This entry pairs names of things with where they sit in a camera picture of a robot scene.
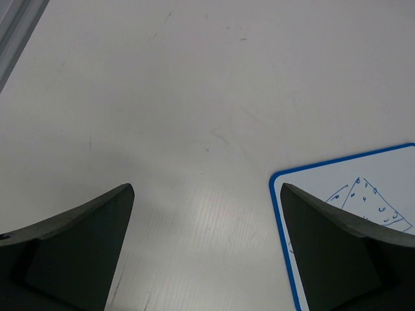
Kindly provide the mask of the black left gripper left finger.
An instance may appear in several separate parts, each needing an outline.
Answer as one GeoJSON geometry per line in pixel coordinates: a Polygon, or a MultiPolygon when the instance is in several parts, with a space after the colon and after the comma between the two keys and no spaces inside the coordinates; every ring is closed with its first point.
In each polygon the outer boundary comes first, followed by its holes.
{"type": "Polygon", "coordinates": [[[133,204],[125,183],[1,234],[1,309],[104,310],[133,204]]]}

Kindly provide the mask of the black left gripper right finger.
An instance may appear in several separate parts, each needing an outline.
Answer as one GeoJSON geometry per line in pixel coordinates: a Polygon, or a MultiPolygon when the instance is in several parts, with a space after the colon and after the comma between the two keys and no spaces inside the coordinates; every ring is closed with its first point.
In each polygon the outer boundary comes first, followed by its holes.
{"type": "Polygon", "coordinates": [[[285,183],[281,206],[310,310],[413,310],[414,235],[285,183]]]}

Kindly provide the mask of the blue framed whiteboard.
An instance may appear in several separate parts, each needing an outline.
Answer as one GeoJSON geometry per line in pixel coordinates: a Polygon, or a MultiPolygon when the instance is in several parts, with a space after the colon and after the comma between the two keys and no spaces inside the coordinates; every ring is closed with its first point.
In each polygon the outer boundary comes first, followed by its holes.
{"type": "Polygon", "coordinates": [[[309,305],[281,206],[284,183],[371,222],[414,234],[414,143],[276,172],[269,189],[296,310],[309,305]]]}

